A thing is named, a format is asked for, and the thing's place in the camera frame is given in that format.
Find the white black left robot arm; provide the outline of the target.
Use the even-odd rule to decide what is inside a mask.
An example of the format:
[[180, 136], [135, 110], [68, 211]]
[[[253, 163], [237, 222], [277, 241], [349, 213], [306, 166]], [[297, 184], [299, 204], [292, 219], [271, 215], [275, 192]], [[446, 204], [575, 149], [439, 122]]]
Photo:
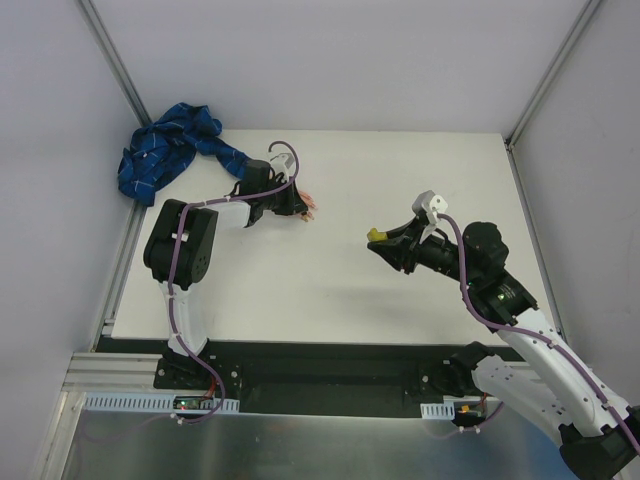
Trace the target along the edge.
[[270, 160], [250, 160], [244, 176], [221, 200], [195, 206], [165, 201], [143, 253], [165, 300], [169, 340], [159, 370], [178, 377], [188, 388], [204, 387], [211, 365], [202, 358], [208, 335], [196, 300], [196, 287], [206, 276], [215, 236], [255, 225], [266, 212], [306, 216], [309, 206], [297, 189], [298, 161], [291, 153]]

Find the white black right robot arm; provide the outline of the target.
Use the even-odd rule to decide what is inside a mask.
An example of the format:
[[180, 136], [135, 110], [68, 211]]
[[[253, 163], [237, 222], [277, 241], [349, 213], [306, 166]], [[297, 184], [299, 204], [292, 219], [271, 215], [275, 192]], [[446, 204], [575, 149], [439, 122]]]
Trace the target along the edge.
[[513, 372], [473, 342], [450, 360], [455, 395], [487, 393], [541, 430], [580, 479], [612, 479], [639, 456], [639, 409], [595, 375], [568, 346], [529, 291], [505, 268], [509, 249], [497, 226], [473, 222], [456, 239], [427, 234], [414, 218], [370, 230], [367, 247], [406, 274], [424, 266], [459, 284], [469, 313], [507, 343], [537, 375]]

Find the yellow nail polish bottle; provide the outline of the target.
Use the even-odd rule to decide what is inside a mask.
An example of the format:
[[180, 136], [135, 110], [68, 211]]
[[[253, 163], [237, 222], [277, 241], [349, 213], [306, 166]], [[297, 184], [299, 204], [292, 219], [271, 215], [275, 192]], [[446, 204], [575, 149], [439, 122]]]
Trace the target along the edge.
[[376, 228], [372, 228], [367, 233], [367, 241], [368, 242], [382, 242], [388, 239], [388, 234], [385, 231], [379, 231]]

